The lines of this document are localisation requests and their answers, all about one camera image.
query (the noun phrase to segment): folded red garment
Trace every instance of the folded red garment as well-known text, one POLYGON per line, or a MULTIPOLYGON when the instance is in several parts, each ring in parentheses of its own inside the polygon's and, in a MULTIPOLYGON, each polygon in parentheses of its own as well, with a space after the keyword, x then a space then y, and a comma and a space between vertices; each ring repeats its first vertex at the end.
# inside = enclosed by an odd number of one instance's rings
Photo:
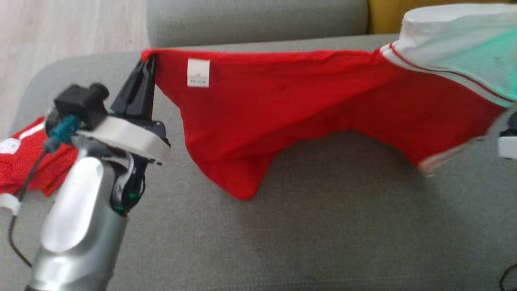
MULTIPOLYGON (((41 155, 47 135, 40 117, 25 129, 0 143, 0 193, 16 195, 36 159, 41 155)), ((40 190, 50 196, 64 181, 68 169, 75 162, 77 149, 62 145, 46 155, 29 184, 29 190, 40 190)))
POLYGON ((156 83, 180 108, 192 159, 239 199, 254 195, 284 148, 343 130, 393 146, 430 172, 485 135, 515 100, 506 73, 490 73, 490 61, 476 67, 470 61, 479 58, 463 56, 500 55, 508 59, 498 61, 501 70, 515 72, 512 43, 500 43, 517 39, 509 37, 517 31, 517 10, 508 15, 504 6, 491 6, 481 20, 486 6, 465 7, 410 14, 401 39, 375 52, 153 49, 142 59, 156 56, 156 83), (457 17, 449 17, 455 9, 457 17), (501 25, 491 27, 498 17, 501 25), (450 33, 457 21, 461 33, 450 33))

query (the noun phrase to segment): wooden floor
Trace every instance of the wooden floor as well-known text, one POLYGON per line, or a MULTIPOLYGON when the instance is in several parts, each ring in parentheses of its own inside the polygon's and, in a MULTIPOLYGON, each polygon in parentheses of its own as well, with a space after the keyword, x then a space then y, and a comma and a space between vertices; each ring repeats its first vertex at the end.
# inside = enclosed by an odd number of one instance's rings
POLYGON ((145 0, 0 0, 0 141, 41 68, 71 56, 146 48, 145 20, 145 0))

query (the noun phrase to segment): red fabric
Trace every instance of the red fabric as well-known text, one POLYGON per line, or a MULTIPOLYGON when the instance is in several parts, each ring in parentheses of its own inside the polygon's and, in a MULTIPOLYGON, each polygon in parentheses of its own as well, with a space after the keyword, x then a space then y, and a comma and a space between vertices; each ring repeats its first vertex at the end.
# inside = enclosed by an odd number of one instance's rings
POLYGON ((304 139, 356 130, 415 165, 485 135, 503 107, 380 52, 221 53, 158 49, 156 83, 181 111, 187 150, 239 199, 272 159, 304 139), (210 60, 209 88, 187 86, 188 59, 210 60))
MULTIPOLYGON (((47 138, 44 130, 37 130, 42 122, 43 117, 40 117, 11 137, 20 142, 15 153, 0 153, 0 193, 16 195, 41 155, 42 144, 47 138)), ((29 190, 40 190, 45 196, 50 196, 62 184, 76 157, 77 149, 71 145, 61 145, 55 153, 46 155, 29 184, 29 190)))

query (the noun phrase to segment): gray fabric surface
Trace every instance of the gray fabric surface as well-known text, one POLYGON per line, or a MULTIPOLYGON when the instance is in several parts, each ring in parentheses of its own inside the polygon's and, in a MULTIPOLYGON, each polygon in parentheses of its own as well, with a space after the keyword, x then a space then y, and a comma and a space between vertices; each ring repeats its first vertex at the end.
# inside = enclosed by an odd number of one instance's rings
POLYGON ((366 0, 148 0, 153 47, 366 34, 366 0))
MULTIPOLYGON (((396 36, 204 47, 227 51, 374 49, 396 36)), ((13 129, 44 113, 70 82, 113 95, 138 53, 63 60, 42 70, 13 129)), ((257 196, 238 201, 190 159, 177 108, 159 91, 155 116, 172 143, 148 170, 109 290, 497 290, 517 258, 517 164, 497 157, 497 132, 424 178, 394 149, 357 133, 300 142, 273 162, 257 196)), ((51 200, 31 194, 16 241, 29 257, 51 200)), ((0 239, 9 215, 0 211, 0 239)), ((0 290, 29 270, 0 244, 0 290)))

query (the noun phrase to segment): gray cushion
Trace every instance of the gray cushion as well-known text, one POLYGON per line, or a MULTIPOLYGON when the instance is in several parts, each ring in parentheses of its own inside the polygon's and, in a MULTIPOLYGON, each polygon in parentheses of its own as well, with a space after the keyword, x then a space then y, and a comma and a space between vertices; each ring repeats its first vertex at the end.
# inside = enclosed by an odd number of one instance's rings
POLYGON ((153 47, 366 34, 366 0, 148 0, 153 47))
MULTIPOLYGON (((328 38, 200 49, 374 49, 396 36, 328 38)), ((70 82, 115 95, 138 53, 63 60, 42 70, 14 128, 44 113, 70 82)), ((177 108, 159 90, 167 163, 148 170, 109 290, 497 290, 517 257, 517 166, 497 157, 497 132, 424 178, 399 152, 357 133, 300 142, 273 162, 257 196, 238 201, 189 157, 177 108)), ((16 241, 33 257, 50 199, 32 193, 16 241)), ((0 230, 9 215, 0 211, 0 230)), ((29 270, 0 244, 0 289, 29 270)))

